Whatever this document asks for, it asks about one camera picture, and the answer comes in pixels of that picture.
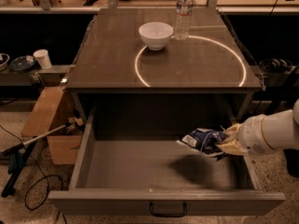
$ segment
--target white robotic arm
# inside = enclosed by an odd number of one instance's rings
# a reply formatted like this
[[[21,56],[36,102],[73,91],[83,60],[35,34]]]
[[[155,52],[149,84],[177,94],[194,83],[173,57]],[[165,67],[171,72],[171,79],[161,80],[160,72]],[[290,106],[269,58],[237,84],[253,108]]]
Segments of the white robotic arm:
[[[299,100],[293,109],[273,115],[259,115],[238,125],[235,144],[241,153],[255,155],[280,149],[299,149]]]

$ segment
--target paper cup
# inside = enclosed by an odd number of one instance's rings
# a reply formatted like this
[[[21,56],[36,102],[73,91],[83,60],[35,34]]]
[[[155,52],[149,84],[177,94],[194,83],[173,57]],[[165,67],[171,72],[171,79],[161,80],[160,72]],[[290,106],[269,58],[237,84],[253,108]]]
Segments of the paper cup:
[[[34,57],[40,64],[42,69],[49,69],[52,67],[48,51],[46,49],[39,49],[34,53]]]

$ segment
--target clear water bottle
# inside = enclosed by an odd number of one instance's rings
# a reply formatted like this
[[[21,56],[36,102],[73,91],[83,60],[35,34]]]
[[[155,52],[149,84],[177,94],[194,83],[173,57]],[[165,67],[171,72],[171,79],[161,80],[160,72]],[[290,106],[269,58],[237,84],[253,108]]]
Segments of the clear water bottle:
[[[174,38],[176,40],[182,41],[188,38],[194,5],[195,0],[177,0],[174,32]]]

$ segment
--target drawer handle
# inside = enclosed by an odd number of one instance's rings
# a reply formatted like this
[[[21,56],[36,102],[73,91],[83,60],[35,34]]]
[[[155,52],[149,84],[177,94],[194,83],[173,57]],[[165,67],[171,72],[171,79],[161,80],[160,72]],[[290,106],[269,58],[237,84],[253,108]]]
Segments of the drawer handle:
[[[184,203],[183,204],[183,211],[181,213],[175,213],[175,214],[164,214],[164,213],[156,213],[153,210],[153,203],[149,203],[149,210],[150,213],[154,216],[154,217],[184,217],[187,214],[187,204]]]

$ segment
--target small bowl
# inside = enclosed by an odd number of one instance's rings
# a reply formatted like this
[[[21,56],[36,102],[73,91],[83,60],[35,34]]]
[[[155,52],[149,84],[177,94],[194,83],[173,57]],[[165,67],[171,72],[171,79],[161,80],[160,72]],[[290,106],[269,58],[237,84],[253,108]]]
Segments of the small bowl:
[[[33,70],[36,58],[33,56],[21,56],[11,62],[9,68],[16,72],[28,72]]]
[[[9,61],[9,56],[5,53],[0,53],[0,72],[7,69],[8,61]]]
[[[172,26],[163,22],[145,23],[139,28],[141,40],[149,49],[159,50],[169,42],[174,29]]]

